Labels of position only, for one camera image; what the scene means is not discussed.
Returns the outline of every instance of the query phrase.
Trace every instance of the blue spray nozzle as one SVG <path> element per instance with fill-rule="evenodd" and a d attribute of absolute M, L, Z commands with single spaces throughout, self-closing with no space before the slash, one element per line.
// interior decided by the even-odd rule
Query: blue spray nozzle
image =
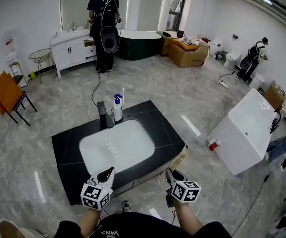
<path fill-rule="evenodd" d="M 116 98 L 115 103 L 120 104 L 121 103 L 120 99 L 123 99 L 123 96 L 121 94 L 115 94 L 114 97 Z"/>

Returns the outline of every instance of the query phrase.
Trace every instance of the wire basket stand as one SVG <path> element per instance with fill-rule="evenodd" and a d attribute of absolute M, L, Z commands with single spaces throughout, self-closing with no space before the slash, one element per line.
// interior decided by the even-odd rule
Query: wire basket stand
<path fill-rule="evenodd" d="M 33 63 L 36 63 L 37 64 L 37 67 L 38 67 L 38 74 L 40 75 L 39 76 L 39 81 L 40 83 L 42 83 L 42 75 L 40 73 L 41 69 L 42 69 L 42 66 L 41 66 L 41 63 L 42 62 L 47 62 L 48 65 L 49 65 L 49 68 L 50 68 L 50 71 L 51 73 L 53 73 L 52 71 L 52 68 L 50 66 L 50 63 L 49 63 L 49 59 L 52 61 L 53 65 L 54 65 L 54 61 L 52 60 L 50 54 L 52 53 L 52 49 L 42 49 L 42 50 L 37 50 L 35 51 L 34 53 L 31 53 L 28 58 L 30 60 L 33 61 Z"/>

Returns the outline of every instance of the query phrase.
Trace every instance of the black t-shirt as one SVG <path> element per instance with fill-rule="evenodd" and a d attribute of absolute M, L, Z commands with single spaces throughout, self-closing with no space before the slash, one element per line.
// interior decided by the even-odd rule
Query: black t-shirt
<path fill-rule="evenodd" d="M 94 22 L 91 27 L 91 31 L 98 30 L 101 28 L 101 18 L 98 16 L 102 13 L 102 8 L 104 8 L 106 1 L 109 0 L 90 0 L 88 3 L 87 10 L 94 11 Z M 119 0 L 115 0 L 117 7 L 119 8 Z"/>
<path fill-rule="evenodd" d="M 231 238 L 219 222 L 204 225 L 193 236 L 180 227 L 141 213 L 113 214 L 102 219 L 91 238 L 175 237 Z M 81 228 L 71 221 L 62 221 L 54 238 L 82 238 Z"/>

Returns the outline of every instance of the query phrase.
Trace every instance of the orange chair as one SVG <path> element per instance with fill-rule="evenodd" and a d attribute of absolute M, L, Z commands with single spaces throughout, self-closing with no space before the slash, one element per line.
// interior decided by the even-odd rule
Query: orange chair
<path fill-rule="evenodd" d="M 26 95 L 25 91 L 22 91 L 19 86 L 16 85 L 13 78 L 6 74 L 5 71 L 0 76 L 0 113 L 4 115 L 5 112 L 18 124 L 15 118 L 11 115 L 12 111 L 15 111 L 24 122 L 30 126 L 30 124 L 24 119 L 24 117 L 18 112 L 18 107 L 21 105 L 24 109 L 23 99 L 26 98 L 33 109 L 37 112 L 37 109 L 31 103 Z"/>

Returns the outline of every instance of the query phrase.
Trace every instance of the window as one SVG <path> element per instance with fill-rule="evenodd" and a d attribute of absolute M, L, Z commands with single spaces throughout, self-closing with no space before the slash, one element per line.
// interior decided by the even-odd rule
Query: window
<path fill-rule="evenodd" d="M 185 0 L 172 0 L 166 26 L 167 31 L 179 30 L 184 1 Z"/>

